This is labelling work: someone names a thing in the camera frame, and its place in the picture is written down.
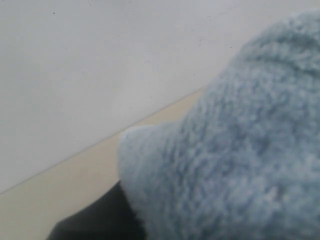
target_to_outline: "beige floor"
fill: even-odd
[[[196,92],[137,125],[172,121],[198,98]],[[105,193],[118,179],[119,134],[0,195],[0,240],[44,240],[60,219]]]

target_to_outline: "white wall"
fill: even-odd
[[[318,0],[1,0],[0,193],[203,87]]]

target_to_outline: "fluffy blue fabric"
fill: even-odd
[[[179,121],[125,132],[150,240],[320,239],[320,11],[247,43]]]

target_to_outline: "black object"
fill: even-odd
[[[47,240],[145,240],[118,182],[92,205],[57,223]]]

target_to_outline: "fuzzy texture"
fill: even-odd
[[[320,11],[247,43],[179,121],[125,132],[149,240],[320,239]]]

